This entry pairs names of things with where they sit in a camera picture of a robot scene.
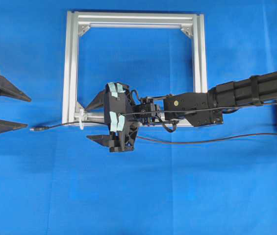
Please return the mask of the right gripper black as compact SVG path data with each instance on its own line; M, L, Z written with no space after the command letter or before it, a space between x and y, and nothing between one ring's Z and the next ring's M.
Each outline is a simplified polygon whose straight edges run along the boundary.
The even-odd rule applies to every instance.
M104 107L104 123L109 131L123 131L126 122L137 122L133 120L133 108L135 102L129 90L129 86L122 83L109 82L105 90L100 91L85 111L95 110ZM101 146L110 147L109 135L87 135L89 140L94 141Z

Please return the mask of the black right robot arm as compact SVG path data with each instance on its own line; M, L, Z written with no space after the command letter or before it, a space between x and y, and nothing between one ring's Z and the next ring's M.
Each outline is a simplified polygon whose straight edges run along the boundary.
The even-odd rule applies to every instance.
M139 104L135 103L137 97L137 91L126 84L107 83L86 109L103 107L109 133L88 139L110 152L127 152L134 150L140 125L161 125L172 133L183 119L194 127L222 124L224 114L277 99L277 71L217 85L206 93L147 96L140 98Z

